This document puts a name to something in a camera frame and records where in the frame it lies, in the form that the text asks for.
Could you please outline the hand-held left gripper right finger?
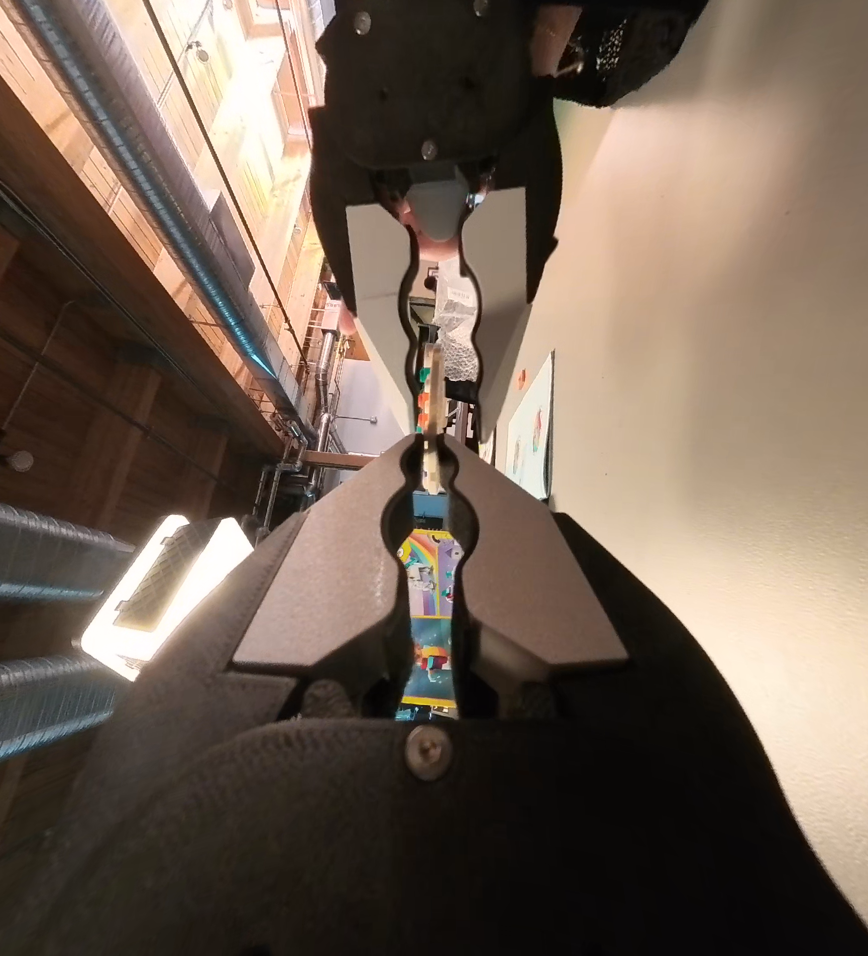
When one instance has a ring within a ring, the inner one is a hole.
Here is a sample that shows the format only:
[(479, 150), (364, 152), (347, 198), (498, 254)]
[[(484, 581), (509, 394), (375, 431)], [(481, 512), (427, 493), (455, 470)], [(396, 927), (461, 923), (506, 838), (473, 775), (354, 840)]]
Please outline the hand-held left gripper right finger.
[(527, 686), (624, 666), (629, 655), (552, 512), (452, 436), (440, 446), (454, 584), (459, 699), (515, 699)]

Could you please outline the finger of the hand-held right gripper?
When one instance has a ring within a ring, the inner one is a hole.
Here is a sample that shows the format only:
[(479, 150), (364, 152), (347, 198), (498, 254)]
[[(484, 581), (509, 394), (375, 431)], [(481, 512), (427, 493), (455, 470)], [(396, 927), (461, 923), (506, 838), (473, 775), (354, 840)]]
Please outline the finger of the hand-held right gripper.
[(478, 428), (493, 432), (531, 314), (527, 298), (527, 216), (523, 186), (489, 192), (464, 221), (461, 261), (478, 297)]
[(417, 429), (418, 338), (408, 298), (418, 270), (415, 235), (380, 205), (345, 210), (361, 332), (376, 376), (396, 422), (405, 434)]

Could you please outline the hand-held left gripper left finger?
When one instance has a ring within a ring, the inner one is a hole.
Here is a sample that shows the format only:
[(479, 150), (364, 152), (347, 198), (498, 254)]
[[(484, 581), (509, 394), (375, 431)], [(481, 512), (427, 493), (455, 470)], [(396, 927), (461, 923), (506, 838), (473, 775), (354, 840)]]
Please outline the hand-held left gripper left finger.
[(235, 669), (400, 699), (414, 665), (400, 547), (424, 443), (397, 442), (308, 509), (233, 653)]

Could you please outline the round cream lego plate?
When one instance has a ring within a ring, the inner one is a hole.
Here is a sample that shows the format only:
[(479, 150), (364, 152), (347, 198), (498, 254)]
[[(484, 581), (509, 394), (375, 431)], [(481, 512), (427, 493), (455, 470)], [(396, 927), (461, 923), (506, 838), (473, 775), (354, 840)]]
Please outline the round cream lego plate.
[(433, 341), (426, 343), (423, 366), (424, 365), (430, 365), (432, 372), (428, 379), (427, 386), (423, 388), (423, 391), (428, 390), (431, 395), (431, 421), (428, 433), (422, 434), (424, 437), (422, 486), (427, 494), (437, 495), (442, 491), (439, 440), (446, 428), (447, 410), (447, 399), (444, 389), (443, 352), (440, 342)]

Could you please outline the light blue instruction booklet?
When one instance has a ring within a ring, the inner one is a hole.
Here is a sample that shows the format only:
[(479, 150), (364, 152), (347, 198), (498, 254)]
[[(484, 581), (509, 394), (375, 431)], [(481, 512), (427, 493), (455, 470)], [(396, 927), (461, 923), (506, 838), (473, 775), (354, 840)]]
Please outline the light blue instruction booklet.
[(512, 413), (503, 468), (514, 484), (543, 502), (550, 496), (554, 356), (554, 352), (547, 354)]

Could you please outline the colourful lego set box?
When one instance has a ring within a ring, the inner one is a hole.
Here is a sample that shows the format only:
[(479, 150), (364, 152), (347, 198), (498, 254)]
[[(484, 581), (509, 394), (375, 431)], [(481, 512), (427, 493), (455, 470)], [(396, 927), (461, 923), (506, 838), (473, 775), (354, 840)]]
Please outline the colourful lego set box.
[(456, 719), (451, 635), (463, 550), (446, 531), (418, 529), (404, 540), (398, 556), (407, 576), (414, 663), (397, 717)]

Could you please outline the person's right hand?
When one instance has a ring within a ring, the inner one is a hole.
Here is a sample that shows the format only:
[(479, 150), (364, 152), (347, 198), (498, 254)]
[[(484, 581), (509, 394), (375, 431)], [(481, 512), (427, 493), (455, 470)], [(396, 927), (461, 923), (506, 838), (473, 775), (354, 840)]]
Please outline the person's right hand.
[(409, 208), (402, 210), (400, 221), (416, 237), (420, 259), (440, 263), (459, 256), (460, 235), (458, 233), (442, 240), (432, 237)]

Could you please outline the clear bubble wrap bag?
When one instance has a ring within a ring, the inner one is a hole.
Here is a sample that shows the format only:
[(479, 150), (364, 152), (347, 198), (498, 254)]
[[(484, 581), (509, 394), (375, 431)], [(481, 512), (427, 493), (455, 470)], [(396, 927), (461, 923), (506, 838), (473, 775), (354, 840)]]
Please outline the clear bubble wrap bag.
[(458, 258), (440, 262), (433, 323), (438, 326), (443, 370), (453, 381), (476, 382), (479, 360), (472, 336), (479, 299), (473, 282), (461, 274)]

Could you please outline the bright white light panel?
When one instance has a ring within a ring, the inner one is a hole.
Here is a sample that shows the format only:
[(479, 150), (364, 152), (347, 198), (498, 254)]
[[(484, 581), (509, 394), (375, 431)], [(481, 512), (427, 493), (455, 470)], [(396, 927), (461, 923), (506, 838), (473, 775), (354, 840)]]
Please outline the bright white light panel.
[(136, 680), (181, 622), (252, 551), (232, 517), (165, 517), (111, 588), (78, 649)]

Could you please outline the silver ventilation duct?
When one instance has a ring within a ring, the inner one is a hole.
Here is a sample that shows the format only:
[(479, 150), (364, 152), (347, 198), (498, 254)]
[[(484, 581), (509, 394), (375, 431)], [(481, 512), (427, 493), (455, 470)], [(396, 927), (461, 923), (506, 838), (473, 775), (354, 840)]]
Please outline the silver ventilation duct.
[(130, 688), (84, 655), (0, 662), (0, 763), (104, 723)]
[(316, 370), (317, 411), (319, 413), (316, 451), (326, 452), (329, 448), (334, 418), (331, 392), (333, 366), (337, 357), (338, 343), (343, 342), (343, 339), (336, 328), (322, 328), (321, 332), (321, 352)]
[(5, 2), (67, 104), (279, 412), (317, 443), (311, 407), (104, 2)]
[(109, 533), (0, 504), (0, 600), (93, 601), (134, 552)]

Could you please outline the black frame chair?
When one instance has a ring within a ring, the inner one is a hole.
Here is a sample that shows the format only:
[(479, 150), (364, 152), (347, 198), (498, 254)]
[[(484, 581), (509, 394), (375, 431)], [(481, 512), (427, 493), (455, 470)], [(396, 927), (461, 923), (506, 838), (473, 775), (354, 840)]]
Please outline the black frame chair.
[(479, 438), (476, 383), (467, 379), (444, 381), (450, 433), (465, 447), (475, 449)]

